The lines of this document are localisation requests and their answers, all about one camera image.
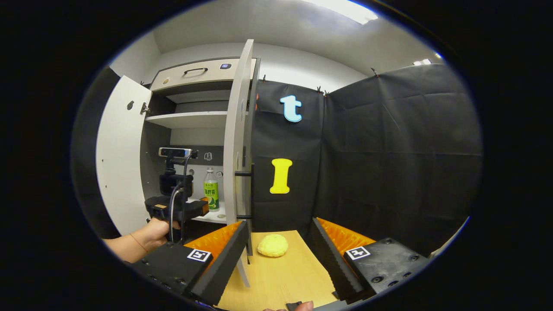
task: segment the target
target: cabinet shelf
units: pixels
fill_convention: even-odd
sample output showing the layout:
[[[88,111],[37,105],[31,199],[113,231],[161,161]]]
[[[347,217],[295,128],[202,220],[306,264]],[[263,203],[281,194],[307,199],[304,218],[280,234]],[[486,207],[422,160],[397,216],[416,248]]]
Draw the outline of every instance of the cabinet shelf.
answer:
[[[227,120],[226,111],[201,111],[172,113],[147,117],[146,121],[155,123],[167,128],[224,128]]]
[[[199,199],[197,198],[189,198],[187,202],[193,202],[197,201]],[[208,212],[205,216],[198,216],[196,218],[192,218],[193,220],[198,221],[205,221],[205,222],[215,222],[217,224],[226,224],[227,223],[227,217],[225,214],[225,202],[219,201],[219,211],[216,212]]]

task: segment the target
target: cabinet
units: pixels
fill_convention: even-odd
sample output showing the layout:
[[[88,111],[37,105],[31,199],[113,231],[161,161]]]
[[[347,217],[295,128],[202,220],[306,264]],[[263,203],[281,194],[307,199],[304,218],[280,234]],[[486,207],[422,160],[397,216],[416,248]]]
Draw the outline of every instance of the cabinet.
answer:
[[[201,158],[206,151],[200,150],[198,161],[188,165],[195,171],[191,200],[203,197],[207,166],[223,173],[220,211],[195,220],[232,224],[237,214],[250,212],[249,183],[234,172],[251,169],[249,144],[260,65],[260,59],[252,59],[252,48],[253,40],[248,40],[239,58],[160,70],[149,89],[126,76],[119,80],[100,121],[96,164],[102,199],[122,235],[145,225],[149,215],[144,200],[160,195],[165,158],[158,156],[159,147],[193,145],[213,149],[213,154],[218,150],[220,158],[213,164],[206,162],[211,161],[208,157]],[[231,66],[221,69],[222,64]],[[184,74],[196,68],[207,70]],[[177,173],[183,173],[178,166]],[[238,268],[247,284],[245,262],[244,252]]]

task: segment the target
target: ceiling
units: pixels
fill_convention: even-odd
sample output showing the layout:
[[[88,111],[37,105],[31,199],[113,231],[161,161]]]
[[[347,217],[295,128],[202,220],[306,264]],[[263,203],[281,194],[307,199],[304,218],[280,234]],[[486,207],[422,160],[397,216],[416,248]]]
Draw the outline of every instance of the ceiling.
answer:
[[[201,44],[273,44],[314,53],[365,75],[386,72],[435,53],[403,28],[379,17],[365,25],[300,0],[217,0],[160,25],[154,38],[161,53]]]

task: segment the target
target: black handle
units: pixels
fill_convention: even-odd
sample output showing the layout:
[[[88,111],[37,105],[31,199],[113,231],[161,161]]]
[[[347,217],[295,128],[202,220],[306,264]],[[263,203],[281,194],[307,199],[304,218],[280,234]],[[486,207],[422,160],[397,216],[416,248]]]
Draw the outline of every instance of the black handle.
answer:
[[[186,70],[186,71],[184,72],[184,74],[186,75],[187,72],[189,72],[189,71],[194,71],[194,70],[203,70],[204,72],[206,72],[206,71],[207,71],[207,68],[196,68],[196,69]]]

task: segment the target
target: bottle label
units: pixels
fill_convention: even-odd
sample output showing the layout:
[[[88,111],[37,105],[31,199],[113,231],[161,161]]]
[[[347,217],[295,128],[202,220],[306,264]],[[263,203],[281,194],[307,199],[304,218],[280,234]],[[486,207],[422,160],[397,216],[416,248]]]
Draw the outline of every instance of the bottle label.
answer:
[[[208,198],[210,210],[219,208],[219,186],[217,183],[204,183],[204,195]]]

